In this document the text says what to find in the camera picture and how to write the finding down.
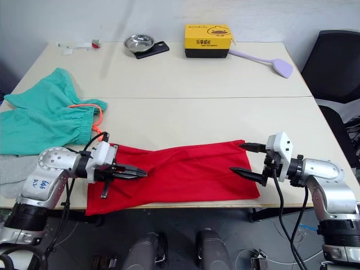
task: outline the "metal bowl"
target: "metal bowl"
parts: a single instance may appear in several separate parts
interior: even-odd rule
[[[155,41],[149,35],[132,35],[124,41],[124,46],[131,52],[146,52],[149,50]]]

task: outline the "white wall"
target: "white wall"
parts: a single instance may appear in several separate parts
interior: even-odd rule
[[[320,30],[360,30],[360,0],[0,0],[0,60],[19,78],[47,42],[183,41],[185,23],[228,24],[237,41],[283,41],[301,70]]]

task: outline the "red cloth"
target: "red cloth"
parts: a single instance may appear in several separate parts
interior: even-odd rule
[[[119,146],[116,162],[147,171],[137,180],[116,179],[106,199],[103,182],[88,185],[86,215],[105,214],[137,205],[182,201],[218,201],[259,197],[256,184],[229,167],[250,169],[243,140],[147,151]]]

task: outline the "black office chair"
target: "black office chair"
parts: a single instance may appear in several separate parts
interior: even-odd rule
[[[360,33],[342,30],[321,31],[302,71],[317,99],[342,104],[360,98]],[[320,106],[351,167],[360,168],[359,142],[353,142],[347,128],[360,125],[354,119],[346,126],[333,109]]]

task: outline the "orange drawstring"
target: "orange drawstring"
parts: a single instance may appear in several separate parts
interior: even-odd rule
[[[102,110],[100,108],[100,106],[96,105],[96,104],[92,104],[92,103],[89,103],[89,104],[77,104],[77,105],[70,105],[68,106],[68,108],[74,108],[74,107],[82,107],[82,106],[94,106],[96,108],[99,109],[99,120],[96,122],[96,123],[93,123],[91,129],[93,131],[95,131],[97,134],[100,134],[102,131],[100,130],[100,128],[98,127],[98,125],[101,124],[102,122]],[[101,142],[102,141],[102,136],[98,137],[98,140]]]

